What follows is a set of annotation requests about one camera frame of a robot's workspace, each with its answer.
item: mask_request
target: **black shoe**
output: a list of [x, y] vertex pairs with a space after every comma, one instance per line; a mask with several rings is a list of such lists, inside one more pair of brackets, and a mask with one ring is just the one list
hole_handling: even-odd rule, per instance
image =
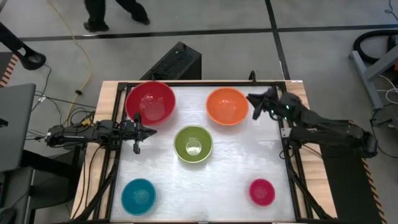
[[134, 15], [131, 15], [131, 17], [134, 21], [144, 24], [145, 26], [148, 26], [150, 24], [150, 20], [148, 19], [148, 17], [146, 17], [144, 19], [138, 18], [137, 16], [134, 16]]
[[109, 27], [105, 23], [103, 24], [90, 24], [89, 22], [84, 23], [84, 27], [88, 32], [108, 31]]

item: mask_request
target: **orange bowl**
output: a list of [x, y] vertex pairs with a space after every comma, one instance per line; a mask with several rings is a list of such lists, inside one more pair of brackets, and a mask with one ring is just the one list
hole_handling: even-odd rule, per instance
[[234, 88], [219, 88], [210, 93], [206, 100], [207, 114], [222, 125], [235, 125], [244, 120], [249, 105], [243, 93]]

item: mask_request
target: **yellow cable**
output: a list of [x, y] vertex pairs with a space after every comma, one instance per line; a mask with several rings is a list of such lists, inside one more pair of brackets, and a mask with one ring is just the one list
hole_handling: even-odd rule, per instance
[[[87, 58], [88, 76], [87, 76], [86, 81], [85, 81], [85, 82], [82, 84], [82, 86], [79, 88], [79, 90], [81, 91], [81, 90], [86, 86], [86, 84], [88, 83], [88, 80], [90, 80], [90, 78], [91, 78], [91, 69], [92, 69], [91, 60], [90, 60], [90, 58], [89, 58], [87, 52], [86, 52], [86, 51], [83, 49], [83, 47], [81, 47], [80, 44], [76, 41], [75, 36], [73, 35], [73, 32], [72, 32], [71, 28], [69, 27], [68, 23], [67, 23], [66, 20], [63, 18], [63, 16], [61, 15], [61, 13], [58, 11], [58, 9], [53, 5], [52, 1], [53, 1], [53, 0], [48, 0], [50, 6], [54, 9], [54, 11], [58, 14], [58, 16], [61, 18], [61, 20], [63, 21], [63, 23], [64, 23], [64, 24], [66, 25], [66, 27], [68, 28], [69, 33], [70, 33], [70, 35], [72, 36], [72, 39], [73, 39], [75, 45], [78, 46], [78, 47], [81, 49], [81, 51], [83, 51], [83, 53], [86, 55], [86, 58]], [[72, 103], [74, 103], [74, 102], [76, 101], [77, 96], [78, 96], [78, 94], [75, 94], [75, 97], [73, 98]], [[68, 126], [68, 120], [69, 120], [69, 118], [70, 118], [70, 112], [72, 111], [73, 107], [74, 107], [74, 104], [71, 104], [70, 107], [69, 107], [69, 111], [68, 111], [68, 114], [67, 114], [67, 120], [66, 120], [66, 126]]]

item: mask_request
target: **bowl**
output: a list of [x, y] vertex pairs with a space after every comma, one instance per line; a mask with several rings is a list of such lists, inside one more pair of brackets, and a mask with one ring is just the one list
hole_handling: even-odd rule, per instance
[[155, 187], [149, 180], [134, 179], [122, 192], [122, 206], [130, 215], [143, 215], [155, 204]]
[[218, 124], [235, 125], [248, 114], [246, 97], [234, 88], [219, 88], [210, 93], [206, 100], [207, 114]]
[[268, 206], [275, 200], [274, 186], [264, 179], [254, 180], [249, 188], [251, 200], [260, 206]]
[[189, 163], [204, 161], [213, 149], [210, 133], [201, 126], [187, 126], [174, 138], [174, 151], [178, 157]]
[[141, 115], [143, 125], [157, 125], [164, 122], [175, 108], [173, 90], [161, 82], [145, 82], [134, 87], [126, 99], [126, 112], [131, 119]]

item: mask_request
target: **black box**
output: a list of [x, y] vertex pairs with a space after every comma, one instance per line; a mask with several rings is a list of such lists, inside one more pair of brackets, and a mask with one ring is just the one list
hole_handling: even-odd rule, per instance
[[140, 80], [201, 80], [201, 53], [178, 42]]

